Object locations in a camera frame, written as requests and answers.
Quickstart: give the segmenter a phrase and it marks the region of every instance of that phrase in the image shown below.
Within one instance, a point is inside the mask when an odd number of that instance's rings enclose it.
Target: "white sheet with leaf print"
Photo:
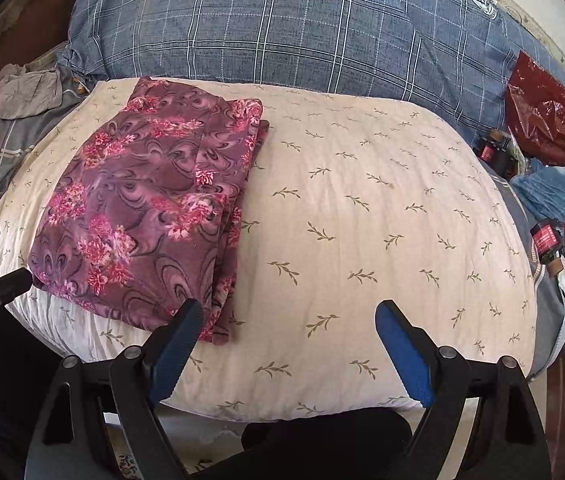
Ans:
[[[26,261],[38,218],[81,143],[137,79],[101,82],[30,154],[0,202],[0,275]],[[409,408],[374,328],[397,302],[466,358],[533,358],[524,247],[492,179],[436,115],[407,102],[194,82],[259,98],[270,135],[243,208],[230,343],[198,343],[167,404],[232,420]],[[61,354],[109,359],[148,333],[32,289],[9,309]]]

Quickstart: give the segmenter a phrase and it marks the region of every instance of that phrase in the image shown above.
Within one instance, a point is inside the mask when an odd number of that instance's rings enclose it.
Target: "floral fabric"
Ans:
[[[216,322],[236,282],[242,190],[268,127],[261,115],[259,100],[140,79],[58,181],[28,258],[37,285],[144,330],[195,298],[200,338],[226,342]]]

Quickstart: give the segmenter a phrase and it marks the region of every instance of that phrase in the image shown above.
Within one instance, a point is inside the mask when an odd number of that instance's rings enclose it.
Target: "bed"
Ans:
[[[58,178],[136,82],[99,82],[27,155],[0,200],[0,275],[24,266]],[[245,193],[230,341],[199,342],[166,404],[246,422],[413,408],[375,335],[387,298],[467,358],[511,354],[525,374],[547,364],[562,317],[537,302],[525,213],[451,126],[388,99],[194,84],[259,98],[271,131]],[[37,289],[8,309],[85,361],[148,337]],[[538,336],[537,325],[549,328]]]

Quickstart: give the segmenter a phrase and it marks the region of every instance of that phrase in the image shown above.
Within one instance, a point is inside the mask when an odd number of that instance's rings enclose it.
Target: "gray striped fabric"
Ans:
[[[77,0],[59,60],[89,84],[173,76],[408,100],[472,142],[502,128],[521,49],[544,47],[480,0]]]

